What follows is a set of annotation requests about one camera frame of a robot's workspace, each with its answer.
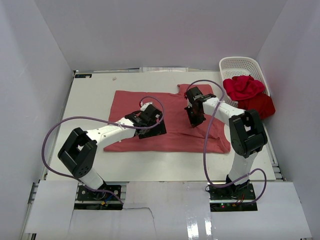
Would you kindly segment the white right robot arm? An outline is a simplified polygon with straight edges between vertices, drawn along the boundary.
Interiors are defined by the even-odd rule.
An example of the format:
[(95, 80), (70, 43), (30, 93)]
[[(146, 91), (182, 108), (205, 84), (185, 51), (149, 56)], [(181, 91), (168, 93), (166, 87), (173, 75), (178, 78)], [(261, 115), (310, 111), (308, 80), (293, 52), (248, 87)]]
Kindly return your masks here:
[(226, 176), (226, 195), (236, 200), (250, 182), (249, 173), (257, 154), (267, 144), (268, 138), (259, 113), (231, 106), (214, 94), (204, 95), (198, 87), (189, 88), (187, 99), (189, 122), (193, 128), (201, 125), (205, 115), (211, 115), (229, 127), (230, 143), (235, 152), (232, 167)]

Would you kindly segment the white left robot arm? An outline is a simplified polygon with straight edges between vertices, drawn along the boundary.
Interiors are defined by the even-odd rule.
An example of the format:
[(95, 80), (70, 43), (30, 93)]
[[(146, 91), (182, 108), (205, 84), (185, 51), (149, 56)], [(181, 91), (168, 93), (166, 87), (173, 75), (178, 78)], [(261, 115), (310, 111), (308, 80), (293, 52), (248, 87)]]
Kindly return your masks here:
[(88, 193), (99, 200), (105, 196), (104, 180), (93, 168), (96, 153), (125, 139), (150, 138), (166, 134), (163, 112), (151, 102), (114, 123), (91, 130), (71, 131), (58, 152), (58, 158), (71, 175), (88, 186)]

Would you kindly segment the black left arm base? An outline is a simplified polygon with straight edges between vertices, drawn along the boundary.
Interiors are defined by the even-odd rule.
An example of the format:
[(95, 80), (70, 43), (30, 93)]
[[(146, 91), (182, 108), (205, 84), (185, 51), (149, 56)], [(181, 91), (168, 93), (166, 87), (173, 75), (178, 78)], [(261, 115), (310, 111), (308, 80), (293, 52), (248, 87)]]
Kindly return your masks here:
[(111, 193), (91, 191), (85, 186), (79, 185), (75, 197), (74, 209), (117, 211), (122, 210), (123, 205)]

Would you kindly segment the salmon pink t shirt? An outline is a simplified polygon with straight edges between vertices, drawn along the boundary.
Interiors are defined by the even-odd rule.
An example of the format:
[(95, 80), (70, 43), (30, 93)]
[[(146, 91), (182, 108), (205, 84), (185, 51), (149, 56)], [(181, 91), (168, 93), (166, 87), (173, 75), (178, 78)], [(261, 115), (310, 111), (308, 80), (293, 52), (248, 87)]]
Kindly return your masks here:
[(166, 134), (139, 139), (138, 137), (124, 139), (106, 146), (105, 152), (185, 152), (227, 154), (231, 144), (225, 136), (225, 125), (222, 121), (206, 115), (206, 120), (197, 127), (192, 127), (185, 107), (187, 100), (184, 93), (187, 84), (179, 84), (178, 93), (166, 92), (133, 92), (117, 90), (109, 113), (109, 121), (116, 122), (127, 114), (139, 109), (138, 102), (147, 96), (148, 101), (155, 97), (158, 109), (164, 109)]

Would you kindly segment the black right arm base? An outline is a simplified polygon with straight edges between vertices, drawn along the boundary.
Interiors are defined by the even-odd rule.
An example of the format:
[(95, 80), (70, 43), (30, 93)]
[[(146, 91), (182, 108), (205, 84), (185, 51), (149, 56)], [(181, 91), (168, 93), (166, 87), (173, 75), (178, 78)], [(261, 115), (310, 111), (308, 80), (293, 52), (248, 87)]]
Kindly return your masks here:
[(252, 203), (256, 199), (252, 183), (237, 192), (231, 192), (227, 188), (215, 188), (211, 185), (207, 185), (204, 190), (209, 193), (212, 213), (256, 212), (258, 210), (257, 203)]

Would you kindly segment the red t shirt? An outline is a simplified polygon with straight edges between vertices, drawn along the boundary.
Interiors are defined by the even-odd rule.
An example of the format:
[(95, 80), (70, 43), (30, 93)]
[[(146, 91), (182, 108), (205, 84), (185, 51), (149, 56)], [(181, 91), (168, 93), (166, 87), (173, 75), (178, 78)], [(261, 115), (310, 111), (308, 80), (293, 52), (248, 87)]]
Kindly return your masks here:
[(264, 93), (265, 85), (250, 75), (233, 76), (223, 81), (223, 87), (238, 108), (256, 110), (264, 120), (276, 113), (273, 100)]

